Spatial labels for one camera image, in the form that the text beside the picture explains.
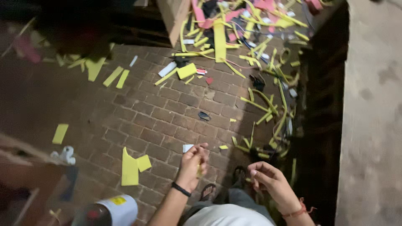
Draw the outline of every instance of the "brick floor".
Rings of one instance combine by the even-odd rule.
[[[274,40],[269,46],[274,44],[281,52],[281,43]],[[178,171],[183,144],[208,142],[210,167],[200,184],[228,187],[233,169],[238,164],[250,163],[247,154],[233,148],[231,137],[250,136],[252,122],[264,112],[240,101],[240,97],[248,97],[248,79],[233,74],[224,64],[201,57],[192,58],[191,62],[208,70],[206,76],[214,78],[211,85],[207,85],[205,78],[194,78],[185,85],[173,76],[164,88],[154,86],[159,79],[157,72],[171,61],[168,56],[174,52],[168,48],[116,45],[114,59],[107,60],[109,64],[103,66],[93,83],[87,81],[87,72],[81,73],[79,67],[32,64],[10,53],[0,66],[2,131],[48,153],[72,145],[80,168],[74,204],[84,205],[126,193],[138,202],[137,225],[150,219],[166,194]],[[228,49],[228,59],[248,66],[246,61],[236,58],[246,52]],[[138,55],[138,60],[130,68],[128,64],[134,55]],[[117,65],[130,70],[124,88],[116,89],[116,81],[104,87],[102,81]],[[245,76],[250,72],[258,74],[243,70]],[[281,106],[272,78],[265,76],[265,79],[264,92],[274,94],[274,103]],[[200,111],[208,113],[212,120],[201,121],[197,115]],[[52,145],[59,123],[70,126],[63,145]],[[268,142],[273,124],[271,121],[256,127],[256,142]],[[228,145],[230,149],[220,151],[220,145]],[[138,186],[120,186],[124,146],[135,158],[150,156],[152,168],[140,173]],[[201,185],[194,196],[199,196]]]

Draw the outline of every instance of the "white cloth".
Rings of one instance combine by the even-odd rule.
[[[205,207],[192,215],[184,226],[273,226],[260,213],[233,204]]]

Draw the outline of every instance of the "person's left hand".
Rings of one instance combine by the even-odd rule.
[[[207,173],[209,159],[207,147],[208,143],[194,145],[181,158],[176,184],[190,193],[194,191],[199,181],[198,165],[202,175]]]

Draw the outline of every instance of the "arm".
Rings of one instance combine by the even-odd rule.
[[[176,184],[190,193],[194,191],[199,181],[199,178],[197,178],[198,168],[200,167],[203,175],[207,173],[208,151],[205,149],[207,147],[207,143],[194,145],[183,154],[181,159]],[[147,225],[176,226],[187,200],[187,196],[171,188]]]
[[[282,215],[292,214],[302,209],[296,194],[279,169],[266,162],[256,162],[249,165],[248,170],[254,189],[267,190],[277,203],[277,208]],[[315,226],[307,212],[285,217],[285,221],[288,226]]]

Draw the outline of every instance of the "yellow sponge piece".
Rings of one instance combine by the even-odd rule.
[[[194,63],[191,63],[185,67],[179,68],[177,73],[180,79],[184,79],[197,73],[197,68],[195,67]]]

